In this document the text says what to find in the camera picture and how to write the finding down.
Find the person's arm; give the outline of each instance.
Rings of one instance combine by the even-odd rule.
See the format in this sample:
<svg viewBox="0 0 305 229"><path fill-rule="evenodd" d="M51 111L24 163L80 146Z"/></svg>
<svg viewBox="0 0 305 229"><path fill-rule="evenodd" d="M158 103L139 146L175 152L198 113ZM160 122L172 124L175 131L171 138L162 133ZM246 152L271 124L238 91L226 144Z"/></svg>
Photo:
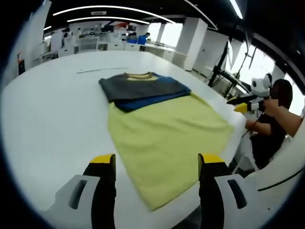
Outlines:
<svg viewBox="0 0 305 229"><path fill-rule="evenodd" d="M248 130L255 131L255 132L259 133L259 134L271 135L271 126L270 126L270 124L260 123L260 122L256 122L255 123L255 121L247 120L246 121L246 128Z"/></svg>
<svg viewBox="0 0 305 229"><path fill-rule="evenodd" d="M301 125L302 117L289 112L283 106L278 106L276 99L266 99L264 106L266 107L265 113L273 116L286 133L294 137Z"/></svg>

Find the yellow towel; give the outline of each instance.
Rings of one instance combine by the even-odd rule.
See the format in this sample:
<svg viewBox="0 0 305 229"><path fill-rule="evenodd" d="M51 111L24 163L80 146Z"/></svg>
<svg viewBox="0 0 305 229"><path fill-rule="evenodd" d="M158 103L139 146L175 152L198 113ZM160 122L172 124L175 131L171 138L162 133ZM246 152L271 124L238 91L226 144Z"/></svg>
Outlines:
<svg viewBox="0 0 305 229"><path fill-rule="evenodd" d="M220 154L234 130L194 94L130 113L112 103L108 129L150 210L165 205L195 184L198 154Z"/></svg>

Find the window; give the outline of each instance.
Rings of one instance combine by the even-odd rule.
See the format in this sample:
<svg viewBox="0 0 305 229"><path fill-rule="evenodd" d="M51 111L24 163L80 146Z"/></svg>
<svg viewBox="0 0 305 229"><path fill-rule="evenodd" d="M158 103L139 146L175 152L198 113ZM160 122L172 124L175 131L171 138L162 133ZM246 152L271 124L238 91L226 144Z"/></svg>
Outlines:
<svg viewBox="0 0 305 229"><path fill-rule="evenodd" d="M288 80L292 85L292 93L293 98L292 102L289 108L289 111L291 113L294 113L296 115L300 115L302 112L302 109L304 108L304 96L298 86L295 84L293 79L290 77L290 75L286 74L284 77L285 80Z"/></svg>
<svg viewBox="0 0 305 229"><path fill-rule="evenodd" d="M159 30L161 27L161 23L151 23L148 27L148 31L151 35L149 36L149 38L155 42L158 38L158 34L159 34Z"/></svg>
<svg viewBox="0 0 305 229"><path fill-rule="evenodd" d="M246 43L244 42L237 55L236 61L231 71L232 73L238 72L239 68L243 63L244 55L246 52L247 52L247 46ZM250 45L249 55L250 56L247 56L243 64L243 67L240 71L240 80L251 85L252 78L264 78L264 76L267 73L272 73L275 66L275 62L273 59L271 59L271 57L269 57L266 53L264 53L260 49L257 48L255 51L255 46L253 45ZM254 58L252 61L252 65L249 69L251 63L251 57L253 55Z"/></svg>
<svg viewBox="0 0 305 229"><path fill-rule="evenodd" d="M175 24L167 23L165 25L160 42L172 47L176 47L178 44L182 27L183 25L181 23L175 23Z"/></svg>

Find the ceiling light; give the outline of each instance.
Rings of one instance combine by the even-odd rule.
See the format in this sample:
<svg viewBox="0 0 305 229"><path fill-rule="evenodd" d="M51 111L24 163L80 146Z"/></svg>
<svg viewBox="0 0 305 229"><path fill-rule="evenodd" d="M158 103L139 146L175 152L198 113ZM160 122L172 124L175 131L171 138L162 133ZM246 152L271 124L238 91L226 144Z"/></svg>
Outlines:
<svg viewBox="0 0 305 229"><path fill-rule="evenodd" d="M48 26L48 27L44 28L43 30L45 31L45 30L48 30L50 28L52 28L52 26Z"/></svg>
<svg viewBox="0 0 305 229"><path fill-rule="evenodd" d="M189 0L184 0L186 3L188 3L190 6L192 6L193 8L195 8L198 12L200 12L215 28L215 30L218 30L217 26L212 22L211 19L208 18L208 16L206 16L197 6L195 6L194 4L192 4Z"/></svg>
<svg viewBox="0 0 305 229"><path fill-rule="evenodd" d="M230 0L230 2L231 2L231 4L232 4L232 6L233 6L233 8L234 8L234 10L235 10L235 12L236 12L236 14L237 14L237 16L238 16L240 19L243 19L242 13L240 12L240 9L239 9L239 7L238 7L236 1L235 1L235 0Z"/></svg>
<svg viewBox="0 0 305 229"><path fill-rule="evenodd" d="M72 19L72 20L67 20L67 22L71 21L80 21L80 20L88 20L88 19L118 19L118 20L127 20L127 21L135 21L135 22L140 22L144 24L150 24L147 21L141 21L141 20L136 20L136 19L131 19L131 18L121 18L121 17L88 17L88 18L77 18L77 19Z"/></svg>
<svg viewBox="0 0 305 229"><path fill-rule="evenodd" d="M81 10L81 9L89 9L89 8L116 8L116 9L122 9L122 10L132 10L132 11L137 11L137 12L140 12L140 13L146 13L146 14L155 16L157 18L161 18L163 20L166 20L166 21L168 21L170 23L175 24L174 21L169 20L169 19L167 19L165 17L162 17L160 15L157 15L157 14L154 14L154 13L150 13L150 12L147 12L147 11L143 11L143 10L138 10L138 9L135 9L135 8L124 7L124 6L82 6L82 7L76 7L76 8L72 8L72 9L68 9L68 10L63 10L63 11L57 12L57 13L53 14L53 16L56 16L56 15L61 14L61 13L66 13L66 12L69 12L69 11L73 11L73 10Z"/></svg>

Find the ceiling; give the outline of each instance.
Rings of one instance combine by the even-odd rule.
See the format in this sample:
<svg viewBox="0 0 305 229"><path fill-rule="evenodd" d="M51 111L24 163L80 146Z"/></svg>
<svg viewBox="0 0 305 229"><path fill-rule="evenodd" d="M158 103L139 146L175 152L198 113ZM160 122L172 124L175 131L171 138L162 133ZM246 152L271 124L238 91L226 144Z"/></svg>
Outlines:
<svg viewBox="0 0 305 229"><path fill-rule="evenodd" d="M67 20L90 17L91 11L107 11L106 16L124 17L143 20L150 15L121 9L82 9L53 16L54 13L70 8L90 5L125 6L145 10L158 15L184 15L186 17L200 17L210 28L214 26L195 8L184 0L51 0L52 5L46 21L46 27L52 28L67 26ZM305 75L305 13L300 0L237 0L244 19L240 20L229 0L190 0L218 27L221 33L232 33L237 24L248 27L260 34L275 46L280 48ZM184 22L184 18L170 18L175 22ZM148 22L165 22L162 19L145 20ZM277 64L284 68L284 61L274 51L262 45ZM290 73L292 78L305 93L305 85Z"/></svg>

